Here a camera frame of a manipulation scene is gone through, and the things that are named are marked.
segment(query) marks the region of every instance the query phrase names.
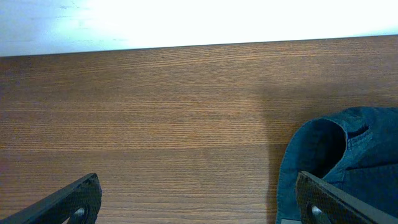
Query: white backdrop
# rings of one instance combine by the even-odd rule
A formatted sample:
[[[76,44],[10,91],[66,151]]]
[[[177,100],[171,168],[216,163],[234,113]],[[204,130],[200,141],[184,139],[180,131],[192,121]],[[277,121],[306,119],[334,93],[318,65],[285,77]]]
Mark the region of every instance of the white backdrop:
[[[398,34],[398,1],[0,0],[0,56]]]

